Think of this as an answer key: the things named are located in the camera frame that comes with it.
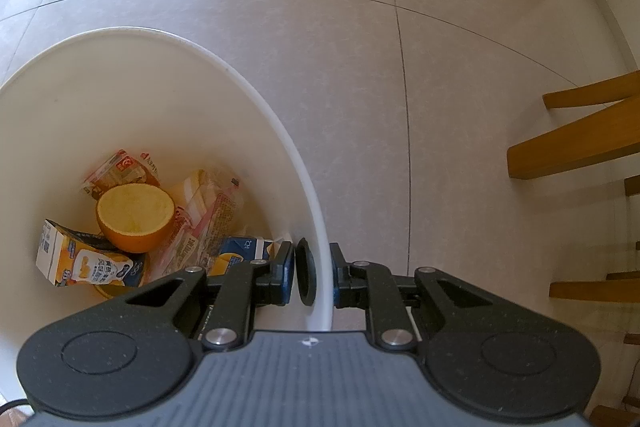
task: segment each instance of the trash can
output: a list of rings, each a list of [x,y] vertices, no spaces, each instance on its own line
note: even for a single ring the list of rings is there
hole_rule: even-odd
[[[0,393],[23,396],[15,357],[38,328],[98,303],[89,285],[54,287],[35,266],[43,220],[95,229],[79,185],[123,148],[148,151],[161,182],[222,162],[244,183],[271,237],[308,241],[316,298],[296,288],[257,327],[328,330],[332,268],[318,197],[289,134],[258,92],[210,51],[146,28],[105,28],[59,42],[0,89]]]

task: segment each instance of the silver bolt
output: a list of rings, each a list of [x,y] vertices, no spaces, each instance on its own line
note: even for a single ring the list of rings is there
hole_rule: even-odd
[[[405,346],[414,339],[407,330],[386,330],[382,333],[382,340],[389,346]]]
[[[236,340],[236,338],[238,338],[238,334],[229,328],[216,328],[214,330],[207,331],[204,338],[208,343],[214,344],[215,346],[226,346],[226,344],[230,344]]]

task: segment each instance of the circular cap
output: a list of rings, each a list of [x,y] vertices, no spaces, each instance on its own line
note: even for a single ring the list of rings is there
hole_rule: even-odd
[[[236,338],[238,338],[238,334],[229,328],[216,328],[214,330],[207,331],[204,338],[210,344],[226,346],[226,344],[230,344],[236,340]]]
[[[482,357],[505,375],[526,377],[546,371],[556,351],[544,339],[527,333],[499,333],[482,343]]]
[[[405,346],[414,339],[414,336],[407,330],[386,330],[382,333],[382,340],[389,346]]]
[[[70,340],[62,348],[62,360],[86,375],[105,375],[123,368],[136,356],[135,341],[117,331],[92,331]]]

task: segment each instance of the tile floor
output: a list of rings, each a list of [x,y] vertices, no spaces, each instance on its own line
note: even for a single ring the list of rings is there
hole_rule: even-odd
[[[243,74],[300,150],[348,260],[433,265],[579,327],[603,360],[593,403],[620,403],[637,310],[546,293],[636,267],[621,180],[640,166],[529,182],[506,170],[508,146],[585,113],[547,112],[542,93],[625,72],[593,0],[0,0],[0,80],[113,25],[179,34]]]

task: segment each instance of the ribbed gray surface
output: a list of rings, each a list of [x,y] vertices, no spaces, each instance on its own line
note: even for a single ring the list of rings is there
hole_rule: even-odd
[[[154,409],[110,422],[49,414],[28,427],[488,427],[436,393],[415,362],[374,349],[363,333],[255,333],[238,351],[207,355]],[[584,427],[574,415],[545,424]]]

